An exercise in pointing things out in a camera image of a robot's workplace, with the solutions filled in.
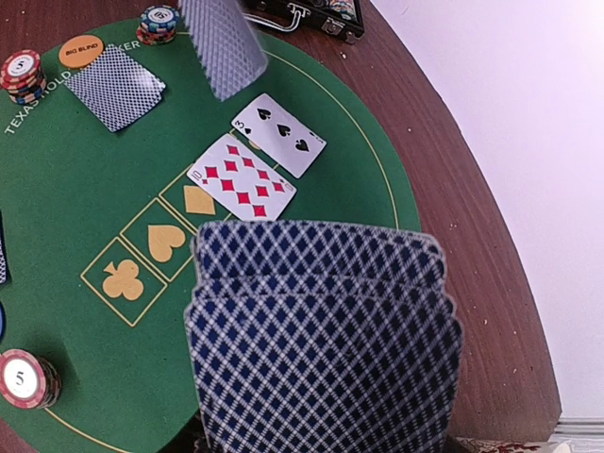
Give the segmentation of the orange big blind button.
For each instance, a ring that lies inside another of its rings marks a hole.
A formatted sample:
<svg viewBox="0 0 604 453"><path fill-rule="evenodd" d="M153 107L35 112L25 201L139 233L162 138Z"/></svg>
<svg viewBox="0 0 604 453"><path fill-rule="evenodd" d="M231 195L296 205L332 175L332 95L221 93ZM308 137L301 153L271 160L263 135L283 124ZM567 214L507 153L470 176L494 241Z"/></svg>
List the orange big blind button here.
<svg viewBox="0 0 604 453"><path fill-rule="evenodd" d="M79 35L59 50L59 62L68 69L81 69L94 62L104 51L103 41L94 35Z"/></svg>

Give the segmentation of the grey card deck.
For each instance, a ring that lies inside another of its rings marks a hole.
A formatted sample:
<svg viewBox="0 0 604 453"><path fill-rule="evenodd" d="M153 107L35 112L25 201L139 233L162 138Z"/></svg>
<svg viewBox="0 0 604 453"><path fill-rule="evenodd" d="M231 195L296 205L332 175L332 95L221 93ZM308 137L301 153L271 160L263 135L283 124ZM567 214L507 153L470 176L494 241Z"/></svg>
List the grey card deck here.
<svg viewBox="0 0 604 453"><path fill-rule="evenodd" d="M440 452L460 375L445 254L423 233L208 222L184 312L211 452Z"/></svg>

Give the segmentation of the ten of diamonds card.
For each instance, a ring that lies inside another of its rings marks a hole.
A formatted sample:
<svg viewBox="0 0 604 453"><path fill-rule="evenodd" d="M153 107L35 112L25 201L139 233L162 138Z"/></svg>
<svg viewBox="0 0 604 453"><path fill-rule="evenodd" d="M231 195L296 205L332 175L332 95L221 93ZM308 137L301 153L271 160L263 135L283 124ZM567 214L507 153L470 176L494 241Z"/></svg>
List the ten of diamonds card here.
<svg viewBox="0 0 604 453"><path fill-rule="evenodd" d="M187 176L244 221L275 221L296 194L294 185L228 133L196 160Z"/></svg>

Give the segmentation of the red poker chip stack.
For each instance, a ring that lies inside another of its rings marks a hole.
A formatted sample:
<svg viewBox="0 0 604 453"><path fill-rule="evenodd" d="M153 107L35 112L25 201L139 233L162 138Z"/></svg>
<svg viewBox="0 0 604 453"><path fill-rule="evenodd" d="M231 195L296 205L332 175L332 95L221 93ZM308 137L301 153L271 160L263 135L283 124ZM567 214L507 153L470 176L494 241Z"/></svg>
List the red poker chip stack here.
<svg viewBox="0 0 604 453"><path fill-rule="evenodd" d="M50 408L60 391L60 375L47 359L23 349L1 355L1 394L10 405L23 410Z"/></svg>

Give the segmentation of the three of spades card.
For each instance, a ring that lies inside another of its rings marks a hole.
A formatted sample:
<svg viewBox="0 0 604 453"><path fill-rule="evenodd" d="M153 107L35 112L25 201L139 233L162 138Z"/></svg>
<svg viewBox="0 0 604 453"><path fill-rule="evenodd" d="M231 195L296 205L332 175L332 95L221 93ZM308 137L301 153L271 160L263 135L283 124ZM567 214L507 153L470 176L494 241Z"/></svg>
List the three of spades card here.
<svg viewBox="0 0 604 453"><path fill-rule="evenodd" d="M251 101L231 124L295 178L303 176L327 145L268 93Z"/></svg>

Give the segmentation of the dealt blue playing cards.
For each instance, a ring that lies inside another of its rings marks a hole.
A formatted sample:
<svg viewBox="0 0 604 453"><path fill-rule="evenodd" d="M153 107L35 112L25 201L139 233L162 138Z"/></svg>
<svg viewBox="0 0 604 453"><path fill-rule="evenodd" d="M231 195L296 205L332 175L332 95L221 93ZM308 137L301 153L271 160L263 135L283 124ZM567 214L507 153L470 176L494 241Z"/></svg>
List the dealt blue playing cards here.
<svg viewBox="0 0 604 453"><path fill-rule="evenodd" d="M119 47L110 44L67 88L111 132L143 117L162 98L165 83Z"/></svg>

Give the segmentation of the blue small blind button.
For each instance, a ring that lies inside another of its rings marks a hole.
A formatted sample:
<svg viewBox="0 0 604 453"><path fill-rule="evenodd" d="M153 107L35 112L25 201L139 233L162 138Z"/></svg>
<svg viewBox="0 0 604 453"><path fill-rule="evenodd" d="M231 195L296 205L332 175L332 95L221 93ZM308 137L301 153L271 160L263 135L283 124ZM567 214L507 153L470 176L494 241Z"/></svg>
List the blue small blind button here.
<svg viewBox="0 0 604 453"><path fill-rule="evenodd" d="M0 341L4 338L7 327L6 312L3 304L0 304Z"/></svg>

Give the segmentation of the teal white chip stack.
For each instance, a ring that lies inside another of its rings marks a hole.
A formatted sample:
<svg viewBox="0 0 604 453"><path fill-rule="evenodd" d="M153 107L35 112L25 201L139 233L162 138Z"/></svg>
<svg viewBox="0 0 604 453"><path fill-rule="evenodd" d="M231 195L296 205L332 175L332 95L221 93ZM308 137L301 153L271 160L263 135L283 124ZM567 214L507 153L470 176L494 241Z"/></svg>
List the teal white chip stack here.
<svg viewBox="0 0 604 453"><path fill-rule="evenodd" d="M137 38L146 45L171 42L176 37L179 19L179 12L174 7L150 6L140 16L140 23L136 30Z"/></svg>

